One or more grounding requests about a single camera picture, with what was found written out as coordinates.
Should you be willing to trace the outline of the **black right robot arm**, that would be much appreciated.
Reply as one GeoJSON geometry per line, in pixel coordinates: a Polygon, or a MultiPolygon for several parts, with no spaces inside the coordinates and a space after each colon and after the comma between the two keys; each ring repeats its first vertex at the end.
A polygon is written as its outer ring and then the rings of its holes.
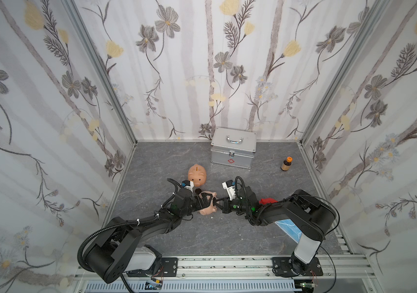
{"type": "Polygon", "coordinates": [[[298,277],[312,274],[317,252],[340,214],[327,200],[298,189],[283,200],[259,200],[241,177],[223,183],[229,196],[210,197],[210,203],[224,214],[235,212],[254,227],[264,227],[274,222],[291,220],[301,235],[291,256],[284,262],[273,261],[273,272],[278,277],[298,277]]]}

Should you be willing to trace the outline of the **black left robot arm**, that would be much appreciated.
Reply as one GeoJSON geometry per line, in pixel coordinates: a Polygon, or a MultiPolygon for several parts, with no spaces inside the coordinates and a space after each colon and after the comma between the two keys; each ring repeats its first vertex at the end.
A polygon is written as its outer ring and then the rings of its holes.
{"type": "Polygon", "coordinates": [[[78,248],[80,267],[96,273],[105,283],[112,283],[123,276],[141,241],[167,234],[185,217],[212,206],[213,194],[193,192],[188,181],[178,183],[170,178],[168,181],[175,190],[153,216],[135,220],[115,217],[88,236],[78,248]]]}

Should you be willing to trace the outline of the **pink piggy bank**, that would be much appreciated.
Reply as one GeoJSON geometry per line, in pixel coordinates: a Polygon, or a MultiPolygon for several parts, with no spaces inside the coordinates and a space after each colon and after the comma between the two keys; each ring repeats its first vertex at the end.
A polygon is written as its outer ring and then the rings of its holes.
{"type": "Polygon", "coordinates": [[[217,207],[214,205],[213,200],[216,199],[217,193],[204,191],[199,195],[203,200],[203,209],[199,213],[203,216],[208,216],[214,212],[217,212],[217,207]]]}
{"type": "Polygon", "coordinates": [[[195,164],[188,171],[188,180],[193,183],[194,187],[201,187],[207,181],[207,172],[201,165],[195,164]]]}

